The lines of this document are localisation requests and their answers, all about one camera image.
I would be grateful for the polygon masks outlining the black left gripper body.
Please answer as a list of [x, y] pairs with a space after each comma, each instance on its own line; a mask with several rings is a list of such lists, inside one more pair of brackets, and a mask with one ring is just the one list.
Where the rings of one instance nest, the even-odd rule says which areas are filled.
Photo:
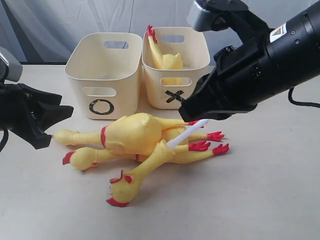
[[0, 148], [4, 149], [9, 133], [29, 143], [34, 149], [47, 148], [52, 137], [39, 127], [40, 104], [35, 110], [24, 108], [24, 83], [0, 84], [0, 131], [3, 137]]

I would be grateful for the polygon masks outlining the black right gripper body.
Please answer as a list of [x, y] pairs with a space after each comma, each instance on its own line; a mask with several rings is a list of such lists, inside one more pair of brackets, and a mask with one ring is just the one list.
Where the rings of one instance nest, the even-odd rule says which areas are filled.
[[229, 118], [249, 113], [270, 98], [273, 64], [266, 43], [249, 41], [237, 49], [220, 51], [210, 79], [209, 116]]

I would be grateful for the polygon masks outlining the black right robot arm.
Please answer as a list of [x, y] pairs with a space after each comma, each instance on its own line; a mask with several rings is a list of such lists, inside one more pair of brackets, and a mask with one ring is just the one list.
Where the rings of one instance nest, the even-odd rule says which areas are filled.
[[196, 0], [187, 18], [197, 32], [232, 29], [241, 46], [222, 48], [179, 114], [186, 122], [225, 120], [320, 74], [320, 4], [270, 28], [240, 0]]

